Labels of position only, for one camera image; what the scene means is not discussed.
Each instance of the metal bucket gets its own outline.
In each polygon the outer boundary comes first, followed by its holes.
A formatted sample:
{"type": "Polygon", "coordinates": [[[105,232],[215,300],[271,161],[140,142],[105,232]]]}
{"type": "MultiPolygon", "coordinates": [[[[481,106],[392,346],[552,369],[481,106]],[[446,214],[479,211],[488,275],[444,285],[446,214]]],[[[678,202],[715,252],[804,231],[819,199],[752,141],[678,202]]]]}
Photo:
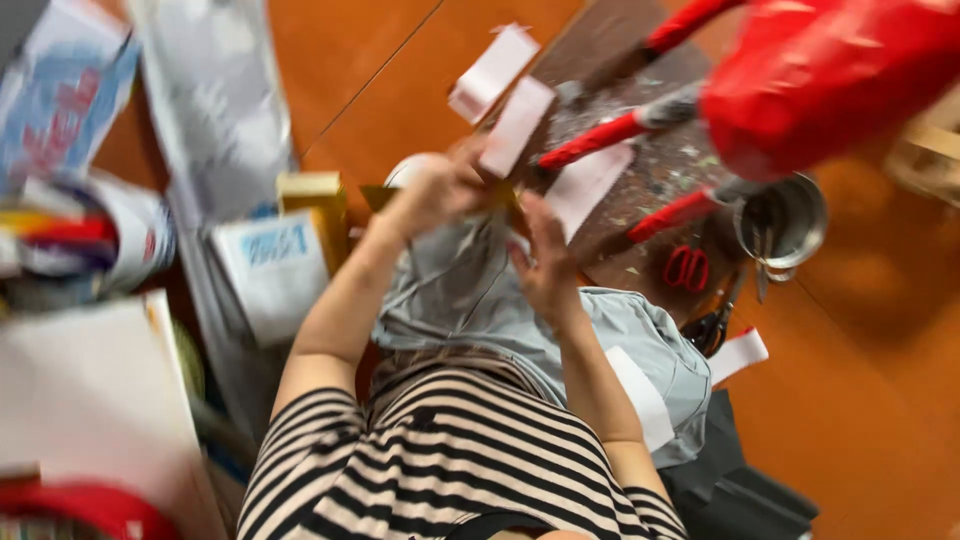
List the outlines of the metal bucket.
{"type": "Polygon", "coordinates": [[[728,251],[733,251],[731,255],[738,258],[743,254],[751,258],[757,255],[750,212],[754,205],[767,206],[771,214],[774,247],[767,259],[768,268],[794,268],[813,257],[824,243],[827,201],[812,178],[794,173],[717,212],[719,236],[728,251]]]}

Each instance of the wooden floor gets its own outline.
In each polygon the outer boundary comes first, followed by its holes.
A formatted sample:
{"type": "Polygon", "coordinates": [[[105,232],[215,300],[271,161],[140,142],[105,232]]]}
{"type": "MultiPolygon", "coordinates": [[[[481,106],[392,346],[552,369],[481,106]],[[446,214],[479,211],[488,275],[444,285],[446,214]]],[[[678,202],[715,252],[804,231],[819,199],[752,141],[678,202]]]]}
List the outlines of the wooden floor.
{"type": "MultiPolygon", "coordinates": [[[[491,29],[516,21],[545,44],[581,2],[270,0],[303,167],[341,171],[362,223],[358,185],[471,131],[445,96],[491,29]]],[[[719,58],[735,23],[697,42],[719,58]]],[[[821,507],[817,538],[942,539],[960,523],[960,215],[892,184],[876,155],[816,171],[827,242],[763,307],[741,297],[733,330],[756,326],[771,358],[725,385],[748,459],[821,507]]],[[[142,92],[97,164],[166,184],[142,92]]]]}

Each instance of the wooden board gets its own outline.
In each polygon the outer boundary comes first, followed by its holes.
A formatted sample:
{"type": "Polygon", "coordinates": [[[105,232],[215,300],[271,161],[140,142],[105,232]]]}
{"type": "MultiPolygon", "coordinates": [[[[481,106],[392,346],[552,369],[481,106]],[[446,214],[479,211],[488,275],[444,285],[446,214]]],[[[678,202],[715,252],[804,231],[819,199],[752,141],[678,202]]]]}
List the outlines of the wooden board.
{"type": "MultiPolygon", "coordinates": [[[[665,10],[653,0],[597,0],[553,42],[530,74],[550,86],[581,80],[601,60],[643,39],[665,17],[665,10]]],[[[642,70],[633,80],[600,92],[582,110],[567,110],[554,103],[546,115],[548,120],[531,137],[509,179],[545,192],[556,175],[538,176],[529,165],[536,156],[605,118],[621,115],[630,107],[697,81],[709,70],[710,61],[688,42],[642,70]]],[[[635,161],[594,209],[570,248],[581,269],[596,284],[641,292],[682,322],[733,268],[733,262],[715,245],[711,228],[707,229],[702,245],[710,259],[711,273],[708,287],[700,294],[669,287],[660,278],[673,248],[689,237],[688,228],[661,233],[636,246],[624,242],[623,234],[644,215],[686,193],[716,185],[729,173],[718,164],[698,122],[652,137],[636,149],[635,161]]]]}

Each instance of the woman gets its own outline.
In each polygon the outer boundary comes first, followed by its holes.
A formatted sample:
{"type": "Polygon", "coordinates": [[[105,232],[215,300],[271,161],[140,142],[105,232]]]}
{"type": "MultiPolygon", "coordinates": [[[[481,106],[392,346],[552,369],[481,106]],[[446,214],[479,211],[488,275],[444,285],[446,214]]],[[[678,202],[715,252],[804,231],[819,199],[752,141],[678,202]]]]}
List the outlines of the woman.
{"type": "Polygon", "coordinates": [[[489,202],[473,167],[482,149],[469,139],[421,160],[308,314],[240,538],[685,538],[581,305],[563,226],[537,195],[520,198],[536,260],[508,251],[560,343],[568,410],[478,349],[386,358],[366,415],[357,404],[356,367],[395,263],[418,235],[489,202]]]}

